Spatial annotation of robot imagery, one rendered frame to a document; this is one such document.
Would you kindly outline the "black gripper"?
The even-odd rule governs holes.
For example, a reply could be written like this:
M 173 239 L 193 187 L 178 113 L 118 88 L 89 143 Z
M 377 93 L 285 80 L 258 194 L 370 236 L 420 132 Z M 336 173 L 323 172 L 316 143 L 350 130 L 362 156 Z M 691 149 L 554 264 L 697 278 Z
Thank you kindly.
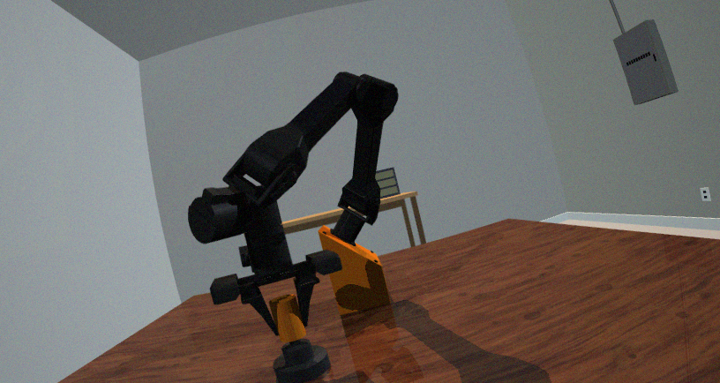
M 306 261 L 293 265 L 282 225 L 244 235 L 254 274 L 240 279 L 237 274 L 215 278 L 210 287 L 214 305 L 232 302 L 241 295 L 242 304 L 251 304 L 277 336 L 277 327 L 259 287 L 295 276 L 299 311 L 307 327 L 313 286 L 320 283 L 316 273 L 327 275 L 342 270 L 338 254 L 322 250 L 306 255 Z

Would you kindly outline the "orange cylinder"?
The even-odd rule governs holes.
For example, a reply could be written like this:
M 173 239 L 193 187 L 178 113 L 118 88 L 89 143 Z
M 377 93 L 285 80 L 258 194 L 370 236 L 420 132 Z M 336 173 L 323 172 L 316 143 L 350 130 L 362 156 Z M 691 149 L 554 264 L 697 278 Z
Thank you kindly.
M 305 336 L 306 330 L 295 295 L 283 295 L 269 301 L 281 342 L 294 342 Z

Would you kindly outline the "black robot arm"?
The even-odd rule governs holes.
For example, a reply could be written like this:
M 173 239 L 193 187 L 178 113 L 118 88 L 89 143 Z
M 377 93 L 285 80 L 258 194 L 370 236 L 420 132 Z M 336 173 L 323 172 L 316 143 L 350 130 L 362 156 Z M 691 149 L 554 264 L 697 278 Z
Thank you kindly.
M 352 179 L 342 187 L 344 209 L 330 233 L 356 246 L 365 223 L 378 218 L 380 188 L 375 179 L 383 123 L 398 101 L 395 84 L 370 75 L 337 73 L 333 83 L 285 126 L 266 132 L 223 177 L 227 188 L 204 188 L 188 208 L 191 233 L 202 244 L 282 224 L 277 199 L 307 167 L 309 152 L 352 108 L 357 120 Z M 252 184 L 247 174 L 260 183 Z M 348 209 L 351 207 L 360 214 Z

